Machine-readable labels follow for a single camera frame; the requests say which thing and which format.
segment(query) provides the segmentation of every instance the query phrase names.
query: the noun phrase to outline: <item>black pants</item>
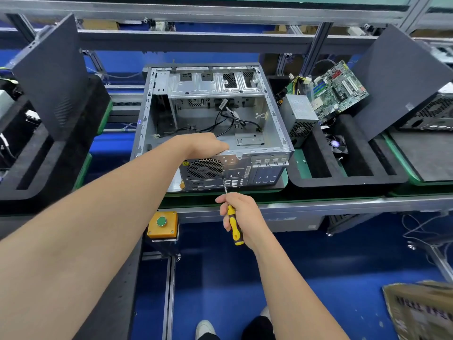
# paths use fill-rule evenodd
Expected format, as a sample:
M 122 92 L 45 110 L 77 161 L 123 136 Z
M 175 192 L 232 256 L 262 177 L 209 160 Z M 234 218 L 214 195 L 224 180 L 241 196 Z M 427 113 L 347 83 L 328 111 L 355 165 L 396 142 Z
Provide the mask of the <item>black pants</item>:
M 206 333 L 199 340 L 220 340 L 220 338 Z M 272 323 L 265 316 L 255 317 L 242 332 L 241 340 L 275 340 Z

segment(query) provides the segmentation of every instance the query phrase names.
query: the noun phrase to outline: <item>forearm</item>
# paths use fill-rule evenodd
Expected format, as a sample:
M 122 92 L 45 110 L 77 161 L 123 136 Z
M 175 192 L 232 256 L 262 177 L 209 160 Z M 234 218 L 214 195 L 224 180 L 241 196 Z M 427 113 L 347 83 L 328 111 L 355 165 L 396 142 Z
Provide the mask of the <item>forearm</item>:
M 255 254 L 277 340 L 348 339 L 270 231 Z
M 0 338 L 73 337 L 139 240 L 185 150 L 169 140 L 1 242 Z

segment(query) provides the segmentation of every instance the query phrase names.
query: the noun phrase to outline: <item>green push button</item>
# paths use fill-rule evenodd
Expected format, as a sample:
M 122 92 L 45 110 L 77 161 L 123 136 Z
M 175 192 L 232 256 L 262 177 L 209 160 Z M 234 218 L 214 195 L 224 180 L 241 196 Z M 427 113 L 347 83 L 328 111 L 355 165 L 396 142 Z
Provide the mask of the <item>green push button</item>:
M 165 217 L 159 217 L 156 221 L 157 225 L 160 227 L 163 227 L 165 224 L 167 224 L 167 219 Z

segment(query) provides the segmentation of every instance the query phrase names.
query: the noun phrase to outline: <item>left arm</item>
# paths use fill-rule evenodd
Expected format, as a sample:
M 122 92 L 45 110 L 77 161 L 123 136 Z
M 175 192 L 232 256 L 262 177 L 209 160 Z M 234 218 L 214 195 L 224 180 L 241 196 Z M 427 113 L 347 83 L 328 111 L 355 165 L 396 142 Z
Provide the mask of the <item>left arm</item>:
M 179 165 L 228 149 L 175 136 L 66 196 L 0 242 L 0 339 L 71 340 L 130 255 Z

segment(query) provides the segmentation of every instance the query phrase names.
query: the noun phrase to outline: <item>person's left hand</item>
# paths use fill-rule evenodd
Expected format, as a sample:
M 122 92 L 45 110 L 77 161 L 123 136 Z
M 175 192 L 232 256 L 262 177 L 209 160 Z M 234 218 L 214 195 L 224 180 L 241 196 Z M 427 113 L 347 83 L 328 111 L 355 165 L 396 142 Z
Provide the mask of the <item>person's left hand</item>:
M 219 141 L 212 132 L 178 135 L 174 137 L 188 148 L 186 159 L 205 159 L 228 150 L 228 143 Z

